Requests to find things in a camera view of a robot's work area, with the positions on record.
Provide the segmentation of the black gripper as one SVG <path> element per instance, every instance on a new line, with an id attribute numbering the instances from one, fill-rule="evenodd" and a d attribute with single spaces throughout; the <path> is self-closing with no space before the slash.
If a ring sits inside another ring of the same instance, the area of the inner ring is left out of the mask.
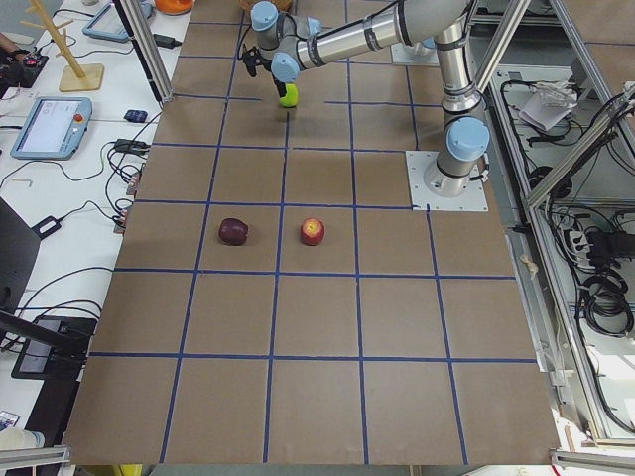
<path id="1" fill-rule="evenodd" d="M 284 98 L 287 95 L 287 84 L 277 78 L 274 79 L 274 84 L 276 86 L 278 96 L 280 98 Z"/>

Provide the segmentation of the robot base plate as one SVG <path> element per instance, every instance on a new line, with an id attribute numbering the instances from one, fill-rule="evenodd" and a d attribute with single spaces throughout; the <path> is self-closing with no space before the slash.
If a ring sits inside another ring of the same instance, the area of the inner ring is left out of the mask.
<path id="1" fill-rule="evenodd" d="M 420 211 L 487 212 L 483 178 L 474 166 L 469 176 L 450 178 L 438 168 L 437 151 L 407 151 L 411 207 Z"/>

